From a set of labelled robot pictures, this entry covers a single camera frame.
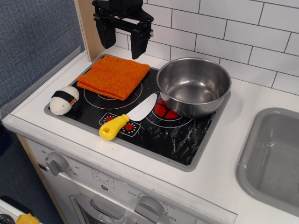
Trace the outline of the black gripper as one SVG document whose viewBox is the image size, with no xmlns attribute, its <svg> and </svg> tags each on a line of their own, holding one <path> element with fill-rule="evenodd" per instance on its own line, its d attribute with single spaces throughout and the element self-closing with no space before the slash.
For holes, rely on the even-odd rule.
<svg viewBox="0 0 299 224">
<path fill-rule="evenodd" d="M 145 53 L 152 37 L 154 18 L 142 9 L 142 0 L 94 0 L 94 20 L 105 49 L 116 43 L 115 28 L 131 32 L 131 55 L 137 59 Z"/>
</svg>

